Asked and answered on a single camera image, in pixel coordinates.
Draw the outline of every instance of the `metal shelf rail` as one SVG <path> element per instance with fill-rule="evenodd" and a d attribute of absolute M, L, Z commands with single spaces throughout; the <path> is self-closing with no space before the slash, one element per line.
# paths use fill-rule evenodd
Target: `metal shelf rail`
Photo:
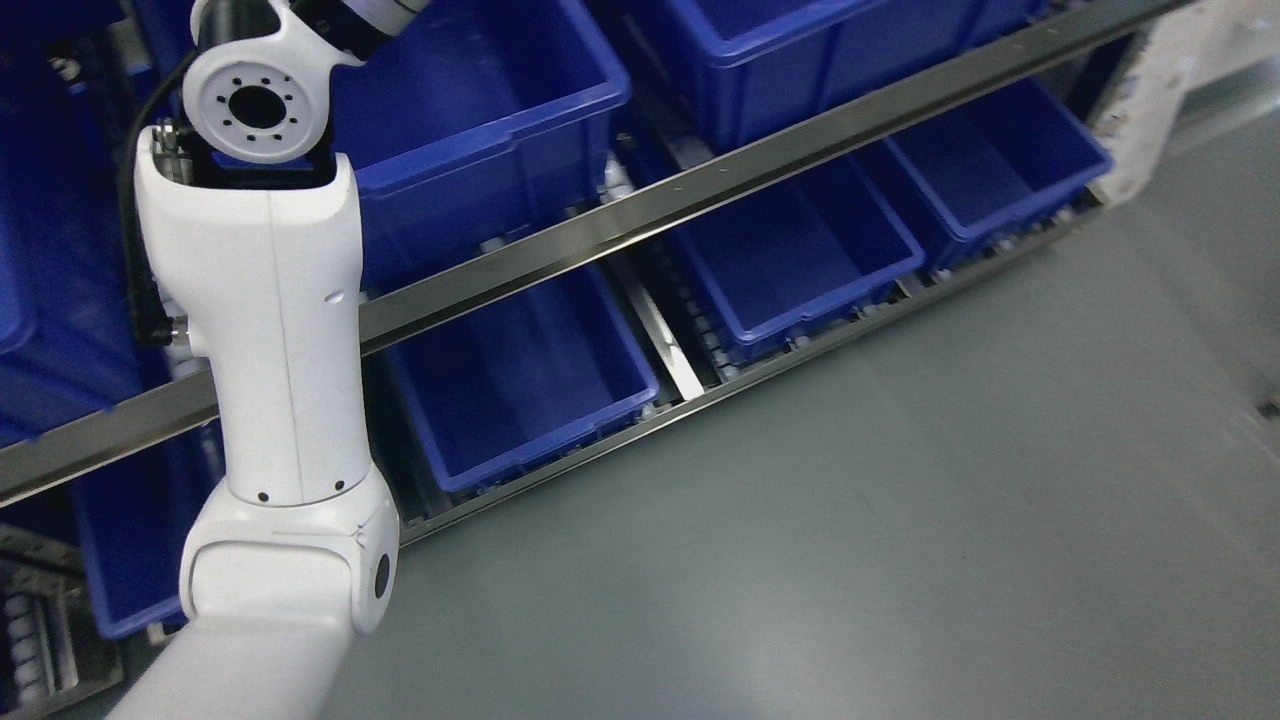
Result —
<path fill-rule="evenodd" d="M 754 191 L 1062 60 L 1123 37 L 1192 0 L 1092 0 L 890 87 L 872 92 L 776 135 L 577 215 L 502 250 L 383 296 L 361 307 L 365 355 L 463 315 L 526 287 L 617 252 Z M 686 400 L 662 421 L 643 423 L 435 519 L 411 525 L 406 539 L 439 529 L 475 510 L 538 484 L 657 427 L 666 427 L 841 342 L 978 282 L 1010 260 L 1066 232 L 1056 228 L 975 266 L 969 275 L 927 290 L 874 322 L 815 340 L 765 368 Z M 35 442 L 0 450 L 0 505 L 64 483 L 113 460 L 180 434 L 218 416 L 209 373 L 187 377 L 52 429 Z"/>

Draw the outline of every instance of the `blue plastic bin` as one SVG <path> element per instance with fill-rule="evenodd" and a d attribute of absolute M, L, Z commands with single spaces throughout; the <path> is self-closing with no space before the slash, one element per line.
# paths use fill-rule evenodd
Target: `blue plastic bin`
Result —
<path fill-rule="evenodd" d="M 884 300 L 924 263 L 849 156 L 671 231 L 728 360 L 745 364 Z"/>
<path fill-rule="evenodd" d="M 145 450 L 72 483 L 84 578 L 102 637 L 186 621 L 178 573 L 187 532 L 216 484 L 214 427 Z M 202 447 L 201 439 L 214 443 Z"/>
<path fill-rule="evenodd" d="M 1023 81 L 858 151 L 919 238 L 928 272 L 1025 231 L 1111 169 L 1039 81 Z"/>
<path fill-rule="evenodd" d="M 599 269 L 534 286 L 388 351 L 436 483 L 486 487 L 639 419 L 658 380 Z"/>
<path fill-rule="evenodd" d="M 195 46 L 187 0 L 133 0 L 138 26 L 147 38 L 156 70 L 164 76 Z"/>
<path fill-rule="evenodd" d="M 366 284 L 596 197 L 628 96 L 579 0 L 436 0 L 365 68 L 337 70 Z"/>
<path fill-rule="evenodd" d="M 102 0 L 12 0 L 0 3 L 0 47 L 19 42 L 49 45 L 96 32 L 123 20 L 119 3 Z"/>
<path fill-rule="evenodd" d="M 0 446 L 141 389 L 114 186 L 38 54 L 0 67 Z"/>
<path fill-rule="evenodd" d="M 1047 0 L 623 0 L 726 151 L 946 60 Z"/>

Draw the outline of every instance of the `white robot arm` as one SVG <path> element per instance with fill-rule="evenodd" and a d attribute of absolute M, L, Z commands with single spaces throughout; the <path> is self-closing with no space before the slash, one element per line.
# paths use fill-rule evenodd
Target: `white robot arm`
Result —
<path fill-rule="evenodd" d="M 210 359 L 227 477 L 183 551 L 191 623 L 114 720 L 315 717 L 387 610 L 399 518 L 364 419 L 358 193 L 324 143 L 330 70 L 361 64 L 425 4 L 198 0 L 183 86 L 198 137 L 165 126 L 136 138 L 124 184 L 150 265 Z M 214 150 L 320 160 L 236 174 L 212 168 Z"/>

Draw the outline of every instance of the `gray floor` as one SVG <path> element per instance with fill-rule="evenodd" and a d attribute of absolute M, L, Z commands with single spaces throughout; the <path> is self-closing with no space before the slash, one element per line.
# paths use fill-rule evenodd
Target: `gray floor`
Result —
<path fill-rule="evenodd" d="M 410 548 L 326 717 L 1280 717 L 1277 160 Z"/>

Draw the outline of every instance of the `metal track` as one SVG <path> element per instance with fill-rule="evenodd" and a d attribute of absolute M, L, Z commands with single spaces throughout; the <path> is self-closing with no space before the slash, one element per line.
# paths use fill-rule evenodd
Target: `metal track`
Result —
<path fill-rule="evenodd" d="M 367 355 L 1034 74 L 1190 0 L 1093 0 L 361 307 Z M 209 373 L 0 450 L 0 506 L 218 416 Z"/>
<path fill-rule="evenodd" d="M 550 480 L 552 478 L 562 475 L 579 465 L 590 462 L 591 460 L 602 457 L 622 446 L 631 445 L 650 433 L 658 432 L 672 425 L 673 423 L 689 418 L 694 413 L 705 410 L 722 400 L 727 400 L 748 388 L 755 387 L 756 384 L 797 365 L 808 363 L 819 355 L 824 355 L 842 345 L 847 345 L 868 333 L 876 332 L 888 324 L 906 318 L 908 315 L 918 313 L 940 300 L 968 290 L 1009 268 L 1023 258 L 1027 258 L 1032 252 L 1047 247 L 1068 236 L 1078 233 L 1088 222 L 1101 213 L 1102 209 L 1096 206 L 1092 210 L 1075 215 L 1061 225 L 1052 225 L 1041 232 L 1024 236 L 1018 240 L 1011 249 L 1005 250 L 1004 252 L 964 265 L 956 269 L 948 279 L 937 284 L 929 287 L 919 284 L 913 287 L 909 297 L 899 300 L 893 305 L 881 306 L 879 311 L 874 315 L 831 329 L 814 337 L 812 342 L 804 347 L 792 348 L 783 355 L 751 365 L 737 378 L 716 386 L 690 400 L 686 400 L 685 402 L 675 405 L 659 413 L 655 418 L 643 420 L 625 430 L 589 445 L 572 455 L 562 457 L 549 465 L 544 465 L 543 468 L 500 486 L 485 495 L 471 498 L 452 510 L 436 515 L 435 518 L 420 519 L 416 521 L 411 520 L 401 533 L 401 544 L 412 544 L 426 536 L 463 520 L 465 518 L 493 507 L 498 502 L 509 500 L 527 489 L 535 488 L 547 480 Z"/>

